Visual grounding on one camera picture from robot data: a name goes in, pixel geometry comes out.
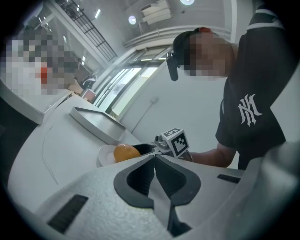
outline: white counter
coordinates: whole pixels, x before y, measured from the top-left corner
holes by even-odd
[[[99,167],[98,150],[106,143],[69,115],[73,106],[98,110],[79,96],[69,98],[32,132],[12,166],[8,191],[32,212],[53,193]],[[122,143],[140,142],[126,130]]]

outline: ny logo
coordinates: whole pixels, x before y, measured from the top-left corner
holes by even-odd
[[[253,97],[255,94],[250,95],[249,99],[248,99],[248,94],[245,96],[245,99],[241,99],[240,102],[242,102],[242,105],[239,104],[238,108],[240,109],[240,114],[242,116],[242,122],[245,122],[246,118],[245,115],[247,117],[247,124],[250,127],[250,123],[256,123],[256,120],[254,118],[254,114],[256,116],[260,116],[262,115],[262,113],[259,113],[256,109]]]

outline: black vent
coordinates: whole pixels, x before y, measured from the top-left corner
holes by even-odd
[[[217,178],[220,178],[220,179],[228,181],[228,182],[233,182],[233,183],[236,183],[236,184],[239,183],[239,181],[240,181],[240,178],[225,175],[225,174],[220,174],[220,175],[217,176]]]
[[[69,202],[54,215],[48,222],[48,225],[60,233],[65,233],[87,200],[88,197],[74,195]]]

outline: ceiling light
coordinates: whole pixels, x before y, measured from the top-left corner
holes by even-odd
[[[130,17],[128,18],[128,21],[129,21],[129,23],[132,24],[132,25],[136,24],[136,18],[135,18],[135,16],[130,16]]]
[[[99,13],[101,12],[101,10],[100,9],[98,9],[98,11],[97,11],[97,13],[96,13],[96,15],[95,15],[95,18],[97,18],[98,17],[98,15],[99,15]]]
[[[184,5],[192,5],[195,0],[180,0],[180,2]]]

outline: person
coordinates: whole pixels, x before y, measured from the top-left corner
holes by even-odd
[[[208,28],[178,35],[173,42],[177,67],[189,75],[227,76],[217,147],[191,153],[194,162],[228,167],[240,154],[238,168],[246,169],[253,158],[285,142],[283,131],[270,107],[292,77],[298,59],[277,16],[260,6],[241,36],[232,44]]]

